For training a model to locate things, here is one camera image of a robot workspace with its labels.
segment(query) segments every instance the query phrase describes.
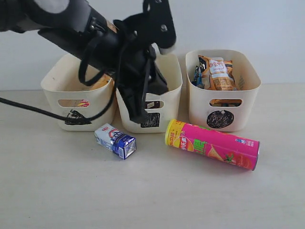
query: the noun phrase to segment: black cable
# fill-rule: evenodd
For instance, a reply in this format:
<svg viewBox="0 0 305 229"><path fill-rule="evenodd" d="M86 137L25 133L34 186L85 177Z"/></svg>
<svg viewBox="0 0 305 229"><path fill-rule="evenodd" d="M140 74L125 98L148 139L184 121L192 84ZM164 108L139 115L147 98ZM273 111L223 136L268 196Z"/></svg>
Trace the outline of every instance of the black cable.
<svg viewBox="0 0 305 229"><path fill-rule="evenodd" d="M1 97L0 97L0 103L7 104L7 105L10 105L10 106L14 106L14 107L21 108L21 109L25 109L25 110L29 110L29 111L33 111L33 112L36 112L36 113L39 113L39 114L42 114L42 115L46 115L48 117L55 118L55 119L58 119L58 120L62 120L62 121L65 121L65 122L88 123L88 122L94 121L94 120L100 118L101 116L103 116L108 111L108 109L111 107L111 104L114 101L115 92L116 92L116 89L118 88L118 83L119 83L119 80L120 80L122 56L123 56L126 48L128 47L128 45L129 45L129 42L126 42L123 45L123 47L121 48L120 53L119 53L119 59L118 59L118 63L117 63L117 73L116 73L116 77L115 77L115 80L114 80L114 86L113 86L112 94L110 96L110 100L109 100L108 104L105 106L105 108L93 117L90 117L90 118L68 118L68 117L58 115L58 114L54 114L52 112L48 112L48 111L39 109L37 107L33 107L33 106L25 105L25 104L20 104L20 103L17 103L17 102L8 100L8 99L4 99L4 98L1 98Z"/></svg>

